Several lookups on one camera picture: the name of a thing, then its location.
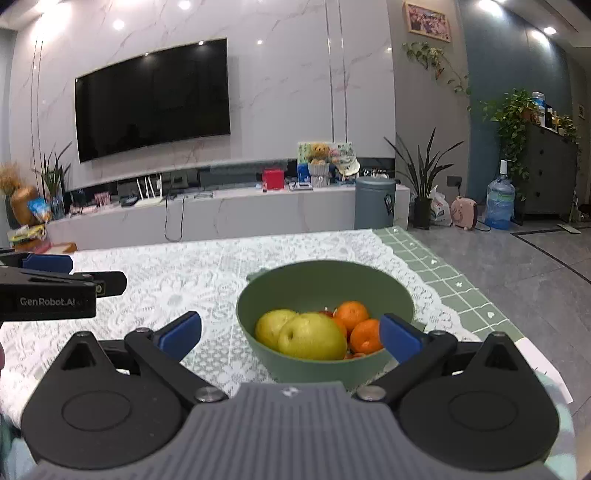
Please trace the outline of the orange mandarin front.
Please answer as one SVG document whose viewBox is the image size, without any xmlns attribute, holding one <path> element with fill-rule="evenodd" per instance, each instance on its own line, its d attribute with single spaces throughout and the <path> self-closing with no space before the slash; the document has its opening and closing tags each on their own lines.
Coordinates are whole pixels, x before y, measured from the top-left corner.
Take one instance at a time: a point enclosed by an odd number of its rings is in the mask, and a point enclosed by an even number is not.
<svg viewBox="0 0 591 480">
<path fill-rule="evenodd" d="M 374 354 L 384 348 L 380 338 L 380 321 L 368 319 L 356 324 L 349 335 L 349 350 L 353 354 Z"/>
</svg>

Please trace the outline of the orange mandarin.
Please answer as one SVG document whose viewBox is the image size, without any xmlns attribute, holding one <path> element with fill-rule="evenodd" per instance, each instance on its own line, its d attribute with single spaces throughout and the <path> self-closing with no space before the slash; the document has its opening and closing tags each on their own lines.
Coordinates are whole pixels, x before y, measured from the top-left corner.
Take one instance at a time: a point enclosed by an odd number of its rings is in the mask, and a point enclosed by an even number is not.
<svg viewBox="0 0 591 480">
<path fill-rule="evenodd" d="M 359 358 L 365 358 L 367 357 L 367 354 L 365 353 L 348 353 L 346 354 L 344 360 L 353 360 L 353 359 L 359 359 Z"/>
<path fill-rule="evenodd" d="M 384 348 L 380 338 L 380 321 L 368 319 L 356 324 L 349 335 L 349 350 L 353 354 L 374 354 Z"/>
<path fill-rule="evenodd" d="M 338 321 L 351 333 L 356 325 L 370 319 L 370 312 L 365 305 L 359 301 L 346 301 L 332 314 L 332 318 Z"/>
</svg>

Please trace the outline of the green colander bowl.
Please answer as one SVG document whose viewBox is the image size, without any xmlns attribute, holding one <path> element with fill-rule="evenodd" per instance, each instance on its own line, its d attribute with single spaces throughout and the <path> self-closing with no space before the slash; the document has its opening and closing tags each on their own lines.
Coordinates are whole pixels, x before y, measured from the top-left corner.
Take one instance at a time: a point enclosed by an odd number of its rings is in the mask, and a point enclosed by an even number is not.
<svg viewBox="0 0 591 480">
<path fill-rule="evenodd" d="M 238 324 L 270 378 L 339 381 L 348 389 L 393 362 L 379 335 L 388 314 L 418 324 L 408 289 L 376 268 L 335 260 L 257 273 L 236 304 Z"/>
</svg>

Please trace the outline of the white lace tablecloth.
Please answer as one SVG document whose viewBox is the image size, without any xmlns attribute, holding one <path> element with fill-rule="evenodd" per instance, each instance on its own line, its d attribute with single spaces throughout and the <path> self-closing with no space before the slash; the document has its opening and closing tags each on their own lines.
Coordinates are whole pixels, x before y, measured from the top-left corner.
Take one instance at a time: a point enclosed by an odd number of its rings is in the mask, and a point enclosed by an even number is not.
<svg viewBox="0 0 591 480">
<path fill-rule="evenodd" d="M 411 257 L 403 246 L 422 260 L 432 259 L 398 228 L 381 234 L 358 230 L 77 252 L 75 270 L 119 270 L 127 277 L 127 288 L 119 297 L 100 299 L 93 319 L 4 324 L 1 411 L 13 421 L 19 419 L 73 333 L 88 330 L 98 339 L 120 339 L 137 327 L 157 330 L 190 310 L 200 315 L 204 334 L 185 357 L 185 367 L 228 394 L 235 394 L 245 382 L 272 382 L 273 376 L 256 359 L 238 326 L 235 304 L 249 275 L 298 261 L 335 259 L 382 270 L 409 290 L 415 319 L 427 330 L 475 339 L 459 314 L 428 285 L 426 276 L 412 272 Z"/>
</svg>

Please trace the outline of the golden vase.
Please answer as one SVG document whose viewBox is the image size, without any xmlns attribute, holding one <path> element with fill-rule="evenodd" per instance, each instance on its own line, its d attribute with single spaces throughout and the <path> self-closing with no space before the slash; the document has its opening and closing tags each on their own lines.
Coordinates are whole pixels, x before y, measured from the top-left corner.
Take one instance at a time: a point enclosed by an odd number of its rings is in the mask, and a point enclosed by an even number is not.
<svg viewBox="0 0 591 480">
<path fill-rule="evenodd" d="M 38 224 L 38 220 L 31 212 L 28 202 L 39 197 L 37 188 L 32 185 L 20 186 L 17 188 L 11 198 L 11 208 L 20 226 L 34 226 Z"/>
</svg>

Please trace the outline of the white wifi router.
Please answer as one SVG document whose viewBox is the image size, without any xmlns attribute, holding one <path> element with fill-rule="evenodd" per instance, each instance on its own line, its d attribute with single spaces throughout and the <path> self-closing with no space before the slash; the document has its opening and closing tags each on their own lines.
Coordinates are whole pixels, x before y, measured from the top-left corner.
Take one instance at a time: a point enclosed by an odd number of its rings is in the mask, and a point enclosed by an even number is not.
<svg viewBox="0 0 591 480">
<path fill-rule="evenodd" d="M 135 187 L 138 197 L 138 205 L 151 206 L 164 200 L 161 179 L 153 179 L 151 176 L 143 176 L 135 179 Z"/>
</svg>

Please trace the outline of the white plastic bag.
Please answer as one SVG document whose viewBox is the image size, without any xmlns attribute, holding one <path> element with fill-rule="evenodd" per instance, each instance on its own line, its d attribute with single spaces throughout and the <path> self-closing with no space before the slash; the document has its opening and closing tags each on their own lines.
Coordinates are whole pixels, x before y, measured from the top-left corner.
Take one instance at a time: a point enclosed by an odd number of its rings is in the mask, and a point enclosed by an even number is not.
<svg viewBox="0 0 591 480">
<path fill-rule="evenodd" d="M 435 226 L 450 227 L 453 224 L 451 207 L 445 195 L 438 191 L 438 186 L 432 188 L 429 198 L 431 199 L 431 224 Z"/>
</svg>

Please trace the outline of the white tv console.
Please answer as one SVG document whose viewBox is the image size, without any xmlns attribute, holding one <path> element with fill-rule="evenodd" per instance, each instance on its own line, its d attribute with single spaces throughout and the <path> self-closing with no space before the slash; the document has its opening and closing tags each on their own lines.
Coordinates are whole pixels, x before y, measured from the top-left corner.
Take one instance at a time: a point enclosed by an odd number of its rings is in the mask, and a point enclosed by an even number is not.
<svg viewBox="0 0 591 480">
<path fill-rule="evenodd" d="M 53 244 L 80 250 L 353 229 L 355 187 L 263 192 L 256 188 L 180 195 L 157 204 L 101 208 L 48 224 Z"/>
</svg>

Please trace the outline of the pink small heater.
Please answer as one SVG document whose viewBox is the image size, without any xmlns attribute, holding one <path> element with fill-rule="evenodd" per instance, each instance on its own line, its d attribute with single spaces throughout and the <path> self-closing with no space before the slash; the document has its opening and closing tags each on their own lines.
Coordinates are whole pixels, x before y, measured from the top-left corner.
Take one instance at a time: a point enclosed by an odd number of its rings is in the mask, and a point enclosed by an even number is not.
<svg viewBox="0 0 591 480">
<path fill-rule="evenodd" d="M 454 226 L 464 230 L 474 230 L 478 222 L 478 205 L 473 199 L 457 196 L 450 207 Z"/>
</svg>

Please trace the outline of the grey trash bin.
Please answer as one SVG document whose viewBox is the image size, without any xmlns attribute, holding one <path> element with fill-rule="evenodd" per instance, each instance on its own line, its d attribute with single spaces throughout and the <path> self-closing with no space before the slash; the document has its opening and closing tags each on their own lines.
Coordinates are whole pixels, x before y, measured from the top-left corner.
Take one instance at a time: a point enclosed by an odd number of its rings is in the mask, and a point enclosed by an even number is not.
<svg viewBox="0 0 591 480">
<path fill-rule="evenodd" d="M 396 181 L 392 178 L 365 176 L 356 179 L 356 230 L 389 228 L 394 224 Z"/>
</svg>

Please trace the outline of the potted long-leaf plant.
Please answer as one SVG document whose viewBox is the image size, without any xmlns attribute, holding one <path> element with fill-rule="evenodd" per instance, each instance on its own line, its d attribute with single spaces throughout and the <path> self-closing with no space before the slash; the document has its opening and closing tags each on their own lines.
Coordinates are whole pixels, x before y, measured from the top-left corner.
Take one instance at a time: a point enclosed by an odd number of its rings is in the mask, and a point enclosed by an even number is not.
<svg viewBox="0 0 591 480">
<path fill-rule="evenodd" d="M 391 141 L 387 137 L 384 140 L 396 153 L 396 161 L 401 162 L 403 169 L 398 173 L 406 178 L 414 192 L 414 210 L 412 224 L 415 228 L 429 230 L 431 226 L 431 191 L 435 185 L 437 176 L 454 166 L 453 163 L 445 163 L 444 157 L 464 144 L 459 141 L 452 144 L 447 149 L 435 152 L 433 150 L 434 140 L 437 129 L 434 128 L 427 146 L 423 149 L 417 146 L 417 151 L 412 153 L 399 134 L 396 134 L 396 140 Z"/>
</svg>

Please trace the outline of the blue water jug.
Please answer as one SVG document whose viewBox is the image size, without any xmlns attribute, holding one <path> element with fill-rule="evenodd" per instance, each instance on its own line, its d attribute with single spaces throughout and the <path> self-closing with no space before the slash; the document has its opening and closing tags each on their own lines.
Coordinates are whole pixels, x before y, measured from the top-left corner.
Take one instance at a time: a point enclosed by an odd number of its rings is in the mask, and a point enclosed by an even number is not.
<svg viewBox="0 0 591 480">
<path fill-rule="evenodd" d="M 514 215 L 515 187 L 508 177 L 508 162 L 500 162 L 499 175 L 488 185 L 485 224 L 498 230 L 509 230 Z"/>
</svg>

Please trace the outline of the red box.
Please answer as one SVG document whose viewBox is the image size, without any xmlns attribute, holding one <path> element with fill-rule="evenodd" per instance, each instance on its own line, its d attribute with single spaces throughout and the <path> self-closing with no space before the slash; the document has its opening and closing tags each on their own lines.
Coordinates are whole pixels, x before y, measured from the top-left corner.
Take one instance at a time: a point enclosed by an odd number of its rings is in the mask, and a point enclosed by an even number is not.
<svg viewBox="0 0 591 480">
<path fill-rule="evenodd" d="M 283 190 L 284 172 L 281 169 L 266 169 L 262 176 L 263 190 Z"/>
</svg>

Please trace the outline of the teddy bear in cup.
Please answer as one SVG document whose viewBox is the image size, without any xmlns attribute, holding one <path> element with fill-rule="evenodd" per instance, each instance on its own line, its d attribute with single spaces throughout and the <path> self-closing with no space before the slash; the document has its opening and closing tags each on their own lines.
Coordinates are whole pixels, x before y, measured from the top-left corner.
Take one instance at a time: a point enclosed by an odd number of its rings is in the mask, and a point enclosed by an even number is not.
<svg viewBox="0 0 591 480">
<path fill-rule="evenodd" d="M 308 152 L 308 173 L 311 185 L 322 188 L 329 185 L 329 145 L 325 143 L 311 144 Z"/>
</svg>

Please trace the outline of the dark grey cabinet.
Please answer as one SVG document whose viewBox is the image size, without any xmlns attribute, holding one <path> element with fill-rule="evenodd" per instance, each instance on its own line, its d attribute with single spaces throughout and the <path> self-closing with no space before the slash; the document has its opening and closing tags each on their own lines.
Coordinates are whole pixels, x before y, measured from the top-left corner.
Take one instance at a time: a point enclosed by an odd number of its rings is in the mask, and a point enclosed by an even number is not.
<svg viewBox="0 0 591 480">
<path fill-rule="evenodd" d="M 524 165 L 527 216 L 567 216 L 576 187 L 578 148 L 558 133 L 528 124 Z"/>
</svg>

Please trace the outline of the hanging vine plant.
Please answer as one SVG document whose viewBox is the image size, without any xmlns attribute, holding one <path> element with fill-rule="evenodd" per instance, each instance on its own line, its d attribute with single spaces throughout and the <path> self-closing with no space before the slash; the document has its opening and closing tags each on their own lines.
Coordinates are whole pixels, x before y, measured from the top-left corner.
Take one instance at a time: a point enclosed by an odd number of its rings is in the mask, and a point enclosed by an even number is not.
<svg viewBox="0 0 591 480">
<path fill-rule="evenodd" d="M 448 58 L 445 49 L 428 42 L 404 42 L 402 49 L 410 61 L 431 71 L 436 82 L 445 83 L 457 95 L 470 97 L 472 89 L 468 74 L 461 73 Z"/>
</svg>

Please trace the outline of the black wall television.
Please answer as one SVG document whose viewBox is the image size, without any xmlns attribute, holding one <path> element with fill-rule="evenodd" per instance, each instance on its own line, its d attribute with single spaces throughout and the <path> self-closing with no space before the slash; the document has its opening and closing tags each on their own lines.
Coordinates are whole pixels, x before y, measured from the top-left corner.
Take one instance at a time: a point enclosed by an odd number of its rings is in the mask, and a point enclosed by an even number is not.
<svg viewBox="0 0 591 480">
<path fill-rule="evenodd" d="M 75 130 L 82 163 L 228 135 L 228 41 L 159 50 L 76 78 Z"/>
</svg>

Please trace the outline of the framed wall picture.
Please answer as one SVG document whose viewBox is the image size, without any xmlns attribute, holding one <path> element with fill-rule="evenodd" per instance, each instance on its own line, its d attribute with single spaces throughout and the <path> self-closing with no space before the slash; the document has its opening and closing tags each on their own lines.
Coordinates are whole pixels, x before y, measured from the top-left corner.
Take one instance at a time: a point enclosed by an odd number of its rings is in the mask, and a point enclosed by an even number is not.
<svg viewBox="0 0 591 480">
<path fill-rule="evenodd" d="M 444 13 L 409 2 L 404 4 L 404 12 L 410 33 L 445 43 L 452 42 L 451 27 Z"/>
</svg>

